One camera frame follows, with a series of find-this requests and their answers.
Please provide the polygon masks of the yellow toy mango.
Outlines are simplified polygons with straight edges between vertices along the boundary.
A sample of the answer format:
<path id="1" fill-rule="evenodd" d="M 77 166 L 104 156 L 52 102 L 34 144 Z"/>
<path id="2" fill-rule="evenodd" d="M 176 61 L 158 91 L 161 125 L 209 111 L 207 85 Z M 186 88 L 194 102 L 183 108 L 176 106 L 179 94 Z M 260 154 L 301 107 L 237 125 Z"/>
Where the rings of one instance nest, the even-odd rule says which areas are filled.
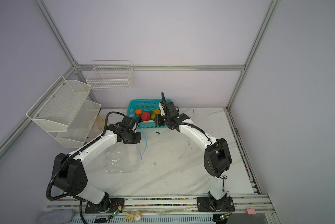
<path id="1" fill-rule="evenodd" d="M 153 113 L 154 113 L 155 115 L 161 114 L 161 110 L 160 110 L 160 109 L 154 109 L 154 110 L 153 110 Z"/>

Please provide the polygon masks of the clear zip top bag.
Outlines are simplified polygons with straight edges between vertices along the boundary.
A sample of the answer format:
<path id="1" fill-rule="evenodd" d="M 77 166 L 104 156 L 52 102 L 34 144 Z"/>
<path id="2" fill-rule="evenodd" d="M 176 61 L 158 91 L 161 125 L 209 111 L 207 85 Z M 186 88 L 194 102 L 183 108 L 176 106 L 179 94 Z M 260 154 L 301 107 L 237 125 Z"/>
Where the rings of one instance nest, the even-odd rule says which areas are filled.
<path id="1" fill-rule="evenodd" d="M 108 148 L 105 154 L 105 170 L 108 174 L 124 174 L 137 172 L 143 163 L 143 156 L 148 148 L 144 130 L 139 129 L 142 142 L 126 145 L 117 143 Z"/>

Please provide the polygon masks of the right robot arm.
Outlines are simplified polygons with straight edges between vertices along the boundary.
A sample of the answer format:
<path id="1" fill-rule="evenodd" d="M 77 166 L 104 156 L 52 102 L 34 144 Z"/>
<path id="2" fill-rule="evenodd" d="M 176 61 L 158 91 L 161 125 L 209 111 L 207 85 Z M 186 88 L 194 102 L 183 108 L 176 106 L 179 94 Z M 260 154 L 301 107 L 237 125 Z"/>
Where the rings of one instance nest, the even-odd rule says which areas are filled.
<path id="1" fill-rule="evenodd" d="M 205 170 L 213 178 L 209 191 L 211 204 L 219 206 L 227 199 L 224 191 L 224 181 L 227 178 L 223 173 L 228 171 L 232 163 L 229 146 L 224 138 L 217 139 L 207 134 L 194 124 L 190 117 L 179 110 L 172 101 L 162 99 L 159 103 L 160 115 L 156 115 L 154 122 L 158 126 L 167 126 L 189 137 L 204 151 Z"/>

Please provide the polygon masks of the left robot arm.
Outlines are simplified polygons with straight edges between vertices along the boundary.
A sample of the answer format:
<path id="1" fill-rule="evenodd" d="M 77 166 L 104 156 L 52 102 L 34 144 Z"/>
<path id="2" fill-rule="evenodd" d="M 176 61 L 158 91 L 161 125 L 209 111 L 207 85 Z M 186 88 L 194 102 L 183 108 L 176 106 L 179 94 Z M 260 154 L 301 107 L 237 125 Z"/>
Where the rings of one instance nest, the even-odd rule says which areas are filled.
<path id="1" fill-rule="evenodd" d="M 69 153 L 61 153 L 55 157 L 51 179 L 46 189 L 46 198 L 50 201 L 64 197 L 73 197 L 81 202 L 88 202 L 105 211 L 111 204 L 110 195 L 91 184 L 85 169 L 106 149 L 116 143 L 138 144 L 141 133 L 137 132 L 141 117 L 136 119 L 127 115 L 122 121 L 109 124 L 109 112 L 106 115 L 104 129 L 95 139 L 83 147 Z"/>

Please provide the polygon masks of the white toy radish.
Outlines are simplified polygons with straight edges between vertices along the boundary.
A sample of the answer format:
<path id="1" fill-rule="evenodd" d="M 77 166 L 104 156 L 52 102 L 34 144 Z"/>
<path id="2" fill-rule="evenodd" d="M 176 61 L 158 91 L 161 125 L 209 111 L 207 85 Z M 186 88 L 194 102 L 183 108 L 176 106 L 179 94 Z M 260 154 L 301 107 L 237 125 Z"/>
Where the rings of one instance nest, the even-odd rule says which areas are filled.
<path id="1" fill-rule="evenodd" d="M 148 120 L 148 121 L 141 122 L 141 124 L 146 124 L 146 123 L 154 123 L 154 121 L 153 120 Z"/>

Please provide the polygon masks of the teal plastic basket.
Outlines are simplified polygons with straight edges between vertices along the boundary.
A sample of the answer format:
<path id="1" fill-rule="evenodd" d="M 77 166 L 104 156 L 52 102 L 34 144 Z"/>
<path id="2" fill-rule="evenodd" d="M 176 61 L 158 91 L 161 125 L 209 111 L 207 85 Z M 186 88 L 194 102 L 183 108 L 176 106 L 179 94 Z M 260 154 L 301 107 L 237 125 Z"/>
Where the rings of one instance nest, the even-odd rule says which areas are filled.
<path id="1" fill-rule="evenodd" d="M 153 113 L 154 109 L 160 109 L 159 103 L 161 99 L 136 99 L 129 103 L 126 115 L 136 119 L 138 115 L 135 113 L 136 110 L 140 109 L 143 113 Z M 147 123 L 139 123 L 138 129 L 146 128 L 167 128 L 167 126 L 157 126 L 153 121 Z"/>

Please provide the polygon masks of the orange toy fruit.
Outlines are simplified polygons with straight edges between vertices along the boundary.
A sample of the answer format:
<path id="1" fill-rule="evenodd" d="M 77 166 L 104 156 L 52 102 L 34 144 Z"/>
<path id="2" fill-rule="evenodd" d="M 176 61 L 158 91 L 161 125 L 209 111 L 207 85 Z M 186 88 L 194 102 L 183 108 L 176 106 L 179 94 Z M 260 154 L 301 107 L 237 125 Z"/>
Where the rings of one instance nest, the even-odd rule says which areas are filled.
<path id="1" fill-rule="evenodd" d="M 136 115 L 142 115 L 143 114 L 143 111 L 141 109 L 136 109 L 135 110 L 135 114 Z"/>

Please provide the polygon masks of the white mesh lower shelf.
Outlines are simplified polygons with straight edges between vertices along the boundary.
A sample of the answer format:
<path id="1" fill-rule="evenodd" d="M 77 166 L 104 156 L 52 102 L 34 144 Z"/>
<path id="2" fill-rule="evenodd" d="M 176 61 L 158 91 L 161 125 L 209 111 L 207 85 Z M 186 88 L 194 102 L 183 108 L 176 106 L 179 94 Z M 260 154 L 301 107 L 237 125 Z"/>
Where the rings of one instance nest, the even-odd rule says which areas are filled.
<path id="1" fill-rule="evenodd" d="M 59 132 L 55 139 L 65 148 L 82 147 L 100 110 L 100 104 L 86 100 L 68 130 Z"/>

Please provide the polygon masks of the white mesh shelf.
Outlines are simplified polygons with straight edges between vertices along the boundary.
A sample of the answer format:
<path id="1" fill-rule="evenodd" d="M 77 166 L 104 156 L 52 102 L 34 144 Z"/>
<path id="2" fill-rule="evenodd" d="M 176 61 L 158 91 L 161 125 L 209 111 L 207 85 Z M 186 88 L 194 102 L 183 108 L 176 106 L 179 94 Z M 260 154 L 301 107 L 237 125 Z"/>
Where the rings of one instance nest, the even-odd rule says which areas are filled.
<path id="1" fill-rule="evenodd" d="M 100 104 L 86 100 L 68 130 L 59 132 L 55 139 L 65 148 L 82 147 L 100 110 Z"/>
<path id="2" fill-rule="evenodd" d="M 90 85 L 60 76 L 26 116 L 46 132 L 66 132 L 90 92 Z"/>

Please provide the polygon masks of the white mesh upper shelf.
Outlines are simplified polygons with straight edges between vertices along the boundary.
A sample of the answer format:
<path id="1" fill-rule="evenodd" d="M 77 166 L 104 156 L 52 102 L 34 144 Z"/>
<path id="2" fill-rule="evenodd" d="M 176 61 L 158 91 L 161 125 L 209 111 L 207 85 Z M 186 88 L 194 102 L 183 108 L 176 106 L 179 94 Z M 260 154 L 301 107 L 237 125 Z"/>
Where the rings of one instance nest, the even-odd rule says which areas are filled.
<path id="1" fill-rule="evenodd" d="M 90 92 L 90 85 L 60 76 L 26 116 L 46 132 L 66 132 Z"/>

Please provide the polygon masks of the wooden toy figure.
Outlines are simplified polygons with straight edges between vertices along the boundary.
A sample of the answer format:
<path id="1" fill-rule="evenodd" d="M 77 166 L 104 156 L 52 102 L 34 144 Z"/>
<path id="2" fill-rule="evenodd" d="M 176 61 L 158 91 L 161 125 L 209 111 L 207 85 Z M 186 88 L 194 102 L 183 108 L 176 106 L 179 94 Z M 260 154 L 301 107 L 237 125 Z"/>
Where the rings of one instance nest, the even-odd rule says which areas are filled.
<path id="1" fill-rule="evenodd" d="M 141 211 L 136 211 L 135 213 L 123 212 L 123 215 L 125 215 L 124 222 L 129 221 L 132 223 L 133 221 L 138 222 L 142 219 Z"/>

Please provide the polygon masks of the grey cloth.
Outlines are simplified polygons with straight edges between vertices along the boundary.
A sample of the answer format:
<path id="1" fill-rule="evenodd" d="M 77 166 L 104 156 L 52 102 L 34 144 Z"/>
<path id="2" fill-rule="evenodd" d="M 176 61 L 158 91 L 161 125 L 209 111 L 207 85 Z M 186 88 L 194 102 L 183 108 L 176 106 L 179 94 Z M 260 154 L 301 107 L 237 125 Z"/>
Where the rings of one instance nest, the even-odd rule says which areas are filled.
<path id="1" fill-rule="evenodd" d="M 43 212 L 38 217 L 38 224 L 67 224 L 74 216 L 72 209 L 68 210 L 55 210 L 49 212 Z"/>

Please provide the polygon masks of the pink toy pig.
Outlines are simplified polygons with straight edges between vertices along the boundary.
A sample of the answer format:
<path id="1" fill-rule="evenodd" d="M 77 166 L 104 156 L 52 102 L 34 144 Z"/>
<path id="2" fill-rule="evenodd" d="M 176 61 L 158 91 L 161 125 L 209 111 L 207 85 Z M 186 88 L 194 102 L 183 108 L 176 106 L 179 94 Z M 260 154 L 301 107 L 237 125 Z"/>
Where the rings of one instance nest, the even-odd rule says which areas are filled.
<path id="1" fill-rule="evenodd" d="M 248 209 L 246 210 L 246 214 L 247 214 L 247 215 L 256 215 L 256 210 L 253 209 L 253 208 L 248 208 Z"/>

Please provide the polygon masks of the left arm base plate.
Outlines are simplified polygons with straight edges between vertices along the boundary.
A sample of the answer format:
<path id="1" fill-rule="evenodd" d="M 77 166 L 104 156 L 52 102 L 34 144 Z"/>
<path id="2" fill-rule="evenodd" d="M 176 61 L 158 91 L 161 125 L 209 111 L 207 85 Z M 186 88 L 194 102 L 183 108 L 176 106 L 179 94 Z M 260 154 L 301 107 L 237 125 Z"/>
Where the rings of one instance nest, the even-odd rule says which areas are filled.
<path id="1" fill-rule="evenodd" d="M 100 204 L 88 202 L 84 212 L 85 214 L 113 214 L 119 207 L 123 208 L 124 203 L 124 198 L 109 198 L 103 200 Z"/>

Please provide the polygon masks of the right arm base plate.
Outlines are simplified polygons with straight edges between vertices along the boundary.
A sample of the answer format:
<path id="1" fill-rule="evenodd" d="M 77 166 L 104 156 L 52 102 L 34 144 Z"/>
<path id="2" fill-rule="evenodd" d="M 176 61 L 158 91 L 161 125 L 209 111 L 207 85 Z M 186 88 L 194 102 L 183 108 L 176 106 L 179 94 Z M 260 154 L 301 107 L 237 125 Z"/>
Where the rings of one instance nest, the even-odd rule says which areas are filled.
<path id="1" fill-rule="evenodd" d="M 235 205 L 232 197 L 226 196 L 219 200 L 213 197 L 198 197 L 197 209 L 199 212 L 234 212 Z"/>

